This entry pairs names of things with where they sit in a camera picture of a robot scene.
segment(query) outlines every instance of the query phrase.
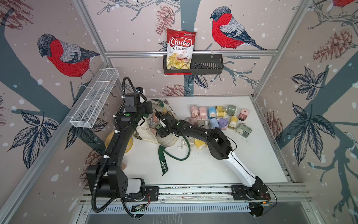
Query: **leaf illustration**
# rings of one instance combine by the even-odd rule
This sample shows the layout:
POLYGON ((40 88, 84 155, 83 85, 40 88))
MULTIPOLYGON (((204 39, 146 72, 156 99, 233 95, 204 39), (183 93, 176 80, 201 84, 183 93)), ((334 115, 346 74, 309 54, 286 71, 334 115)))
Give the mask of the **leaf illustration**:
POLYGON ((25 113, 23 111, 21 111, 21 115, 24 121, 32 126, 36 126, 40 123, 40 120, 35 115, 25 113))
POLYGON ((325 119, 321 115, 316 115, 312 118, 312 120, 313 120, 313 125, 316 128, 335 138, 334 129, 331 123, 327 119, 325 119))
POLYGON ((203 75, 194 75, 194 82, 203 88, 208 88, 208 81, 206 81, 206 78, 203 75))
POLYGON ((89 128, 78 128, 78 135, 86 143, 94 143, 93 132, 89 128))
POLYGON ((184 75, 184 80, 189 85, 194 80, 194 75, 184 75))
POLYGON ((316 89, 316 88, 311 89, 311 90, 308 92, 308 95, 307 95, 306 100, 312 99, 313 97, 315 97, 316 94, 317 94, 317 89, 316 89))
POLYGON ((293 109, 293 112, 295 112, 295 115, 299 119, 301 119, 301 120, 307 119, 306 111, 304 109, 302 109, 300 106, 297 106, 297 105, 292 103, 292 109, 293 109))
POLYGON ((314 80, 315 85, 320 84, 326 74, 327 71, 319 73, 316 79, 314 80))
POLYGON ((102 129, 104 129, 106 127, 106 125, 108 124, 108 122, 105 122, 103 119, 101 118, 97 118, 97 120, 95 121, 95 124, 93 125, 93 128, 91 128, 91 130, 93 132, 99 132, 102 129))
POLYGON ((37 158, 40 148, 40 133, 35 132, 31 138, 26 141, 24 151, 23 151, 23 160, 26 168, 29 169, 32 163, 37 158))
POLYGON ((299 93, 305 93, 310 91, 310 89, 313 88, 312 85, 308 84, 308 85, 300 85, 295 92, 299 92, 299 93))
POLYGON ((305 120, 294 120, 290 123, 287 134, 289 135, 298 135, 302 129, 306 128, 305 120))
POLYGON ((313 72, 313 70, 310 69, 310 68, 305 67, 305 76, 307 77, 309 82, 313 84, 313 80, 314 80, 314 72, 313 72))
POLYGON ((67 135, 66 148, 70 147, 77 139, 78 129, 75 126, 71 126, 67 135))
POLYGON ((57 122, 55 122, 54 120, 51 120, 51 119, 45 120, 44 124, 45 124, 46 128, 51 129, 51 130, 57 130, 57 128, 58 128, 57 122))
POLYGON ((168 46, 168 42, 166 40, 163 42, 160 42, 158 44, 162 45, 162 47, 165 47, 165 48, 168 46))
POLYGON ((41 127, 40 128, 41 145, 45 146, 48 143, 48 141, 50 140, 50 138, 51 138, 50 130, 48 130, 45 127, 41 127))
POLYGON ((11 146, 10 149, 15 148, 17 146, 21 146, 23 144, 26 144, 26 142, 31 138, 31 136, 34 135, 34 133, 36 133, 36 132, 37 132, 36 126, 30 126, 30 127, 22 129, 15 136, 13 145, 11 146))
POLYGON ((308 85, 310 83, 309 79, 302 74, 294 75, 290 77, 290 79, 292 79, 292 81, 294 81, 297 84, 308 85))
POLYGON ((323 150, 323 142, 322 137, 318 132, 318 129, 315 128, 313 124, 308 125, 308 143, 313 150, 313 152, 316 154, 318 159, 321 159, 321 153, 323 150))
POLYGON ((294 150, 295 150, 295 156, 297 160, 297 165, 300 164, 300 162, 303 160, 303 158, 306 156, 307 152, 307 131, 306 129, 302 129, 300 133, 295 137, 294 141, 294 150))

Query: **black cable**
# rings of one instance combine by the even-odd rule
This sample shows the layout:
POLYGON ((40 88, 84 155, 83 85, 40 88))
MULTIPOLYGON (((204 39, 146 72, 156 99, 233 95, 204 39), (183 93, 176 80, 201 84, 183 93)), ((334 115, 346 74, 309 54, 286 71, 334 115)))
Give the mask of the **black cable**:
MULTIPOLYGON (((124 77, 124 78, 123 78, 123 82, 122 82, 122 83, 123 83, 123 87, 122 87, 123 96, 125 96, 125 94, 126 94, 126 90, 125 90, 125 81, 126 81, 126 80, 129 81, 129 83, 130 83, 130 85, 131 85, 133 91, 137 92, 137 90, 134 88, 134 86, 133 86, 131 80, 130 80, 128 77, 124 77)), ((115 117, 113 118, 113 124, 114 124, 114 126, 116 127, 116 130, 119 129, 119 127, 118 127, 118 125, 117 125, 117 119, 116 119, 116 117, 119 115, 120 112, 122 112, 124 103, 125 103, 125 98, 123 98, 122 104, 121 104, 119 110, 117 111, 115 117)), ((118 140, 119 140, 120 133, 114 133, 113 136, 114 136, 113 144, 110 143, 111 147, 110 147, 110 149, 109 149, 109 151, 108 151, 108 153, 107 153, 107 156, 109 156, 109 157, 111 156, 111 154, 112 154, 112 152, 113 152, 113 150, 114 150, 114 148, 115 148, 115 146, 116 146, 116 144, 117 144, 117 142, 118 142, 118 140)), ((94 182, 93 188, 92 188, 91 205, 92 205, 92 210, 93 210, 94 212, 96 212, 96 213, 99 213, 99 212, 103 211, 109 204, 112 203, 112 201, 114 201, 114 200, 116 199, 116 197, 112 197, 112 198, 111 198, 110 200, 108 200, 102 207, 100 207, 100 208, 97 207, 97 203, 96 203, 97 188, 98 188, 98 186, 99 186, 101 177, 102 177, 102 175, 103 175, 104 169, 105 169, 105 167, 106 167, 107 162, 108 162, 109 159, 110 159, 110 158, 107 157, 107 158, 105 158, 104 161, 101 163, 100 169, 99 169, 99 171, 98 171, 98 174, 97 174, 97 176, 96 176, 96 179, 95 179, 95 182, 94 182)))
POLYGON ((128 210, 126 204, 124 203, 123 198, 121 198, 121 202, 122 202, 122 205, 123 205, 124 210, 126 211, 126 213, 127 213, 129 216, 131 216, 132 218, 134 218, 134 219, 139 219, 139 218, 141 218, 141 217, 144 215, 144 214, 138 214, 138 215, 136 214, 136 216, 134 216, 134 215, 128 210))
MULTIPOLYGON (((276 195, 275 195, 275 192, 273 192, 273 191, 271 190, 271 188, 269 188, 266 184, 264 184, 264 185, 265 185, 265 186, 274 194, 274 196, 275 196, 276 203, 275 203, 274 206, 271 207, 271 208, 273 208, 273 207, 275 207, 275 206, 277 205, 277 197, 276 197, 276 195)), ((271 210, 271 208, 269 208, 265 213, 263 213, 262 216, 263 216, 264 214, 268 213, 268 212, 271 210)))

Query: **red wire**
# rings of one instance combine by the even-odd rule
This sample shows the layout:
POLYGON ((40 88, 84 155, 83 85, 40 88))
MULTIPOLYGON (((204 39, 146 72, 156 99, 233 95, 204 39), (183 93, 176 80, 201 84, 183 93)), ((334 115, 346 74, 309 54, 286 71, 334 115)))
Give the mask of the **red wire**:
POLYGON ((268 197, 266 197, 266 195, 264 195, 263 193, 261 193, 265 198, 267 198, 269 201, 271 201, 268 197))

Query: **tree trunk illustration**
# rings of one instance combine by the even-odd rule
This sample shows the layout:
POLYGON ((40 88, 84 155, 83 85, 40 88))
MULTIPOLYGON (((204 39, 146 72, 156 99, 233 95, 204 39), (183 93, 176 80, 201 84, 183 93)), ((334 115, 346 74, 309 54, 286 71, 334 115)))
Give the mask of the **tree trunk illustration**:
MULTIPOLYGON (((31 77, 30 72, 21 63, 15 52, 10 47, 5 38, 5 26, 0 25, 0 43, 1 43, 1 75, 0 82, 5 84, 8 88, 19 94, 21 97, 29 101, 32 105, 40 109, 40 111, 29 111, 18 108, 12 113, 21 114, 21 111, 31 113, 33 115, 42 116, 46 112, 46 117, 51 118, 57 123, 61 123, 65 116, 68 114, 70 108, 62 104, 55 96, 53 96, 42 85, 37 84, 37 81, 31 77)), ((76 99, 82 94, 85 88, 81 88, 76 95, 76 99)), ((97 146, 104 146, 104 142, 100 138, 95 137, 94 143, 88 145, 95 149, 97 146)))
MULTIPOLYGON (((306 111, 310 111, 311 104, 314 105, 314 114, 315 115, 321 115, 323 116, 324 113, 326 113, 329 108, 337 101, 339 98, 341 98, 351 87, 352 83, 355 83, 358 81, 358 77, 354 74, 357 74, 358 68, 349 66, 350 63, 353 65, 358 61, 358 52, 356 52, 352 58, 350 58, 346 64, 342 67, 342 69, 337 72, 337 74, 327 83, 326 77, 324 77, 322 81, 321 87, 324 87, 324 89, 319 89, 317 92, 317 95, 314 99, 312 99, 309 104, 304 108, 306 111)), ((349 184, 346 176, 346 171, 353 174, 357 179, 358 175, 354 173, 352 170, 349 169, 348 163, 350 162, 350 159, 348 159, 345 155, 348 148, 352 146, 352 140, 349 138, 348 135, 344 134, 342 130, 337 128, 336 124, 345 124, 345 125, 353 125, 358 126, 356 123, 349 123, 349 122, 331 122, 333 125, 334 132, 336 134, 336 137, 340 140, 339 146, 337 149, 334 150, 334 157, 332 159, 332 163, 326 167, 324 166, 314 166, 316 169, 324 170, 325 172, 322 174, 320 181, 322 182, 323 175, 328 172, 329 170, 332 170, 335 168, 335 163, 337 162, 338 166, 338 175, 342 184, 342 191, 341 195, 343 196, 342 200, 339 201, 336 206, 334 207, 334 211, 332 216, 335 217, 335 211, 338 209, 339 211, 342 211, 342 207, 347 204, 348 210, 351 209, 353 212, 358 213, 358 207, 356 205, 356 202, 353 200, 352 193, 349 189, 349 184)), ((289 125, 283 130, 283 136, 285 136, 286 140, 277 143, 279 147, 282 149, 284 148, 292 139, 292 137, 287 137, 289 125)), ((354 154, 358 154, 357 148, 353 150, 354 154)), ((358 217, 354 214, 350 214, 352 219, 355 220, 356 223, 358 223, 358 217)))

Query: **red bird illustration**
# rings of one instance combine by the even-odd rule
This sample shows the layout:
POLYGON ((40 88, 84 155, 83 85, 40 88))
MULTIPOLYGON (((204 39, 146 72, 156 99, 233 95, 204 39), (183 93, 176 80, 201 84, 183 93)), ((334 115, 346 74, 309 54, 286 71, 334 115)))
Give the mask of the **red bird illustration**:
POLYGON ((265 50, 257 45, 255 40, 247 34, 243 25, 235 20, 229 7, 216 8, 210 18, 213 19, 213 38, 221 46, 220 50, 224 47, 235 50, 238 46, 243 45, 251 45, 265 50))
POLYGON ((343 13, 347 13, 347 12, 343 12, 343 7, 345 7, 346 5, 354 2, 355 0, 322 0, 322 1, 317 2, 316 5, 319 5, 319 4, 321 4, 321 3, 325 2, 325 1, 331 1, 331 2, 333 2, 333 6, 340 7, 341 10, 342 10, 341 14, 343 14, 343 13))
POLYGON ((87 70, 91 71, 89 64, 95 56, 99 56, 99 53, 86 50, 77 44, 65 43, 51 34, 42 35, 37 41, 37 47, 40 55, 42 57, 46 55, 62 74, 81 77, 81 85, 77 89, 85 86, 82 84, 82 75, 87 70))

